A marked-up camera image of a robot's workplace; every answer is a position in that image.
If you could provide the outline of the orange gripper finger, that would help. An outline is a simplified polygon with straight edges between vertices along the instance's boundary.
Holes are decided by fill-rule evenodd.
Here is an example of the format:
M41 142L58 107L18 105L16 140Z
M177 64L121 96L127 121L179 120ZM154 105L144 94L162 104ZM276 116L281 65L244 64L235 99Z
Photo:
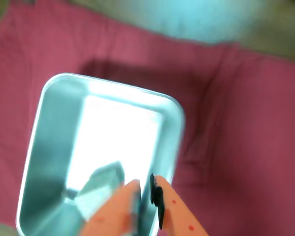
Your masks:
M168 236L208 236L179 194L162 176L150 175L150 200L157 207L159 229Z
M140 181L120 187L80 231L81 236L137 236L141 203Z

